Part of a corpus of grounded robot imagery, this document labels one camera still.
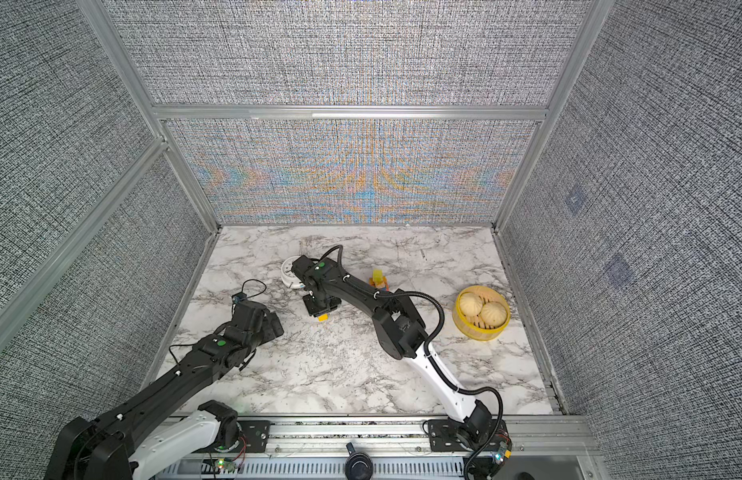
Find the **yellow-green cube block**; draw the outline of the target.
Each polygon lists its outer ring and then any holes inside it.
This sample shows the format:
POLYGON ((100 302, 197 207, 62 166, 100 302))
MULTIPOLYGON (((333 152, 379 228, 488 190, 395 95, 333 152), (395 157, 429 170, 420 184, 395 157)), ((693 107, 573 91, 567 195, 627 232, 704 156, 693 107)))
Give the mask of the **yellow-green cube block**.
POLYGON ((374 269, 372 271, 372 277, 371 281, 374 285, 383 285, 386 282, 385 276, 383 274, 383 271, 381 269, 374 269))

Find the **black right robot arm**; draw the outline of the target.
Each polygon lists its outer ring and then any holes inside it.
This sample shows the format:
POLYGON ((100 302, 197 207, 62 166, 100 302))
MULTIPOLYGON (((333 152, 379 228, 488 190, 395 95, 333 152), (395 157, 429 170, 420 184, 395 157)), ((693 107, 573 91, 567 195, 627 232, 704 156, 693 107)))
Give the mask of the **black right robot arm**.
POLYGON ((445 325, 445 311, 432 296, 379 290, 328 257, 299 256, 290 271, 306 291, 303 302, 311 316, 325 316, 347 303, 371 318, 381 348, 428 384, 462 447, 482 451, 492 442, 509 440, 498 390, 464 387, 434 350, 432 341, 445 325))

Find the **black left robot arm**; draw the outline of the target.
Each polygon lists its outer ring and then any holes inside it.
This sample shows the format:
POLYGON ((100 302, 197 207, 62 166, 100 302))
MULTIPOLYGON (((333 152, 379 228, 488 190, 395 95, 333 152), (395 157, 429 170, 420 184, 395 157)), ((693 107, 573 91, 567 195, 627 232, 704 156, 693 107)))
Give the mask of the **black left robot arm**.
POLYGON ((131 399, 93 420, 77 417, 60 432, 46 479, 131 479, 141 468, 130 457, 155 428, 196 393, 231 369, 243 369, 256 349, 284 333, 278 315, 244 301, 232 319, 190 346, 169 372, 131 399))

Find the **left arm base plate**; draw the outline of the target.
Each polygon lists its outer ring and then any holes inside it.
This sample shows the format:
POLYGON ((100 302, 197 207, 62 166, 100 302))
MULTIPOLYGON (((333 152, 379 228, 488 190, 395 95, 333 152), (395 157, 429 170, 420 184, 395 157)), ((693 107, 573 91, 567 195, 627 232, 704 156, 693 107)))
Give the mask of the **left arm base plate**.
POLYGON ((272 423, 268 420, 238 420, 223 422, 213 442, 197 453, 232 455, 264 453, 269 441, 272 423))

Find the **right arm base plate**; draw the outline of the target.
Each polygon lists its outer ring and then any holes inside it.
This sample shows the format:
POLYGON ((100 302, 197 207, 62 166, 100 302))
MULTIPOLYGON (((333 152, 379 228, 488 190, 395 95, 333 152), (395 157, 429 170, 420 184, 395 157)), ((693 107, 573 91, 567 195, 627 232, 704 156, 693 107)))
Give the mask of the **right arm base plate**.
POLYGON ((490 452, 512 449, 512 440, 504 420, 497 422, 493 419, 489 424, 478 427, 477 436, 471 435, 463 424, 450 418, 426 420, 423 431, 433 452, 472 452, 479 447, 490 452))

